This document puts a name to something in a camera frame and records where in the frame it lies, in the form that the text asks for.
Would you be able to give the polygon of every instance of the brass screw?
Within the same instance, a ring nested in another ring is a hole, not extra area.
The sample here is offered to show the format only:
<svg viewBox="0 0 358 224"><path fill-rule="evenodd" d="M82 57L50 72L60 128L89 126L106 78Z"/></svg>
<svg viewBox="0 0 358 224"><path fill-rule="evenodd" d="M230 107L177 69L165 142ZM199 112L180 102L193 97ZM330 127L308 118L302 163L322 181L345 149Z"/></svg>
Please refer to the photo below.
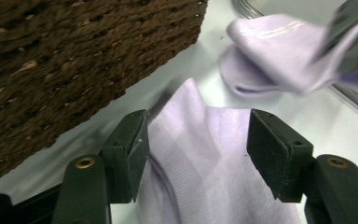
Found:
<svg viewBox="0 0 358 224"><path fill-rule="evenodd" d="M330 157L327 159L327 163L331 166L335 166L337 168L341 168L341 169L345 169L345 168L348 168L349 165L347 162L345 162L344 160L342 159L339 159L339 158L335 158L335 157Z"/></svg>
<svg viewBox="0 0 358 224"><path fill-rule="evenodd" d="M94 158L92 157L84 157L77 161L76 168L77 169L87 169L91 167L95 163Z"/></svg>

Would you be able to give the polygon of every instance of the fabric fold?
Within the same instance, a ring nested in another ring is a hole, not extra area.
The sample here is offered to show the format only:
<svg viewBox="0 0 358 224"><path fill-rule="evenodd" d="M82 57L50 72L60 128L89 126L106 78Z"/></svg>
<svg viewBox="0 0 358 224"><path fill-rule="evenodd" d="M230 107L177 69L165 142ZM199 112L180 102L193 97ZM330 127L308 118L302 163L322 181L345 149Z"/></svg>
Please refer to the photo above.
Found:
<svg viewBox="0 0 358 224"><path fill-rule="evenodd" d="M247 155L249 112L205 105L192 79L180 87L148 128L144 223L299 223Z"/></svg>
<svg viewBox="0 0 358 224"><path fill-rule="evenodd" d="M345 52L358 40L358 25L321 58L315 56L327 29L287 15L237 19L227 33L233 43L221 54L220 72L240 96L270 91L306 94L334 83L358 89L358 71L338 71Z"/></svg>

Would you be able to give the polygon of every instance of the wicker basket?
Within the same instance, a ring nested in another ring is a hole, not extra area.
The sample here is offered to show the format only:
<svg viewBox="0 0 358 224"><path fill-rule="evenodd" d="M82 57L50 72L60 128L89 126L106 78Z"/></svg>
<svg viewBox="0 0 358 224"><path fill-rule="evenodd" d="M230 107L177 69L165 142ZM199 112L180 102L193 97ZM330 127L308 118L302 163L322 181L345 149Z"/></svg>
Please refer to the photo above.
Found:
<svg viewBox="0 0 358 224"><path fill-rule="evenodd" d="M206 0L0 0L0 176L196 42Z"/></svg>

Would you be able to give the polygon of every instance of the clamp jaw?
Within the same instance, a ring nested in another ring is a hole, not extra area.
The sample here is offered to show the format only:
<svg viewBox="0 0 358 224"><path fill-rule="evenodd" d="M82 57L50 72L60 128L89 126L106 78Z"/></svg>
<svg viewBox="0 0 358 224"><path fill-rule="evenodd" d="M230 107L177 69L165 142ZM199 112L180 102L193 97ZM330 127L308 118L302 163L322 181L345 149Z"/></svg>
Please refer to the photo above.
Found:
<svg viewBox="0 0 358 224"><path fill-rule="evenodd" d="M358 224L358 167L334 155L312 157L313 145L275 115L253 109L247 151L283 203L307 196L308 223Z"/></svg>
<svg viewBox="0 0 358 224"><path fill-rule="evenodd" d="M62 183L22 203L0 194L0 224L107 224L110 203L136 200L150 148L147 112L127 115L100 155L69 162Z"/></svg>

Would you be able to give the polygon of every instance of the white table surface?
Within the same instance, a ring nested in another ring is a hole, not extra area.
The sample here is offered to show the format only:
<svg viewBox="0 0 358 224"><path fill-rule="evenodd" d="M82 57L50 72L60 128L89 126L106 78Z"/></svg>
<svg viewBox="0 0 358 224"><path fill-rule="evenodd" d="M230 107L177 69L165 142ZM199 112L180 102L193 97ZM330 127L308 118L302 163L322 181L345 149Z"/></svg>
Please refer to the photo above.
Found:
<svg viewBox="0 0 358 224"><path fill-rule="evenodd" d="M276 2L287 6L292 0L251 0L264 14L275 13ZM332 1L325 11L317 7L305 7L306 2L297 1L289 9L279 5L276 12L299 14L312 21L324 15L324 24L331 12L342 1ZM301 14L296 8L306 11ZM186 79L193 77L206 105L234 108L257 108L273 113L301 133L314 145L314 156L336 154L358 165L358 110L325 88L307 96L277 93L268 97L243 99L232 94L223 83L217 58L229 43L226 27L236 18L229 0L210 0L197 44L178 54L161 66L150 77L127 90L126 95L113 101L89 121L62 134L57 143L27 159L22 165L0 178L0 192L10 195L13 203L19 203L37 193L49 189L62 181L66 164L79 156L96 153L118 122L128 113L138 109L151 109L156 114L172 93ZM113 223L140 223L136 203L112 205ZM302 222L303 204L298 206Z"/></svg>

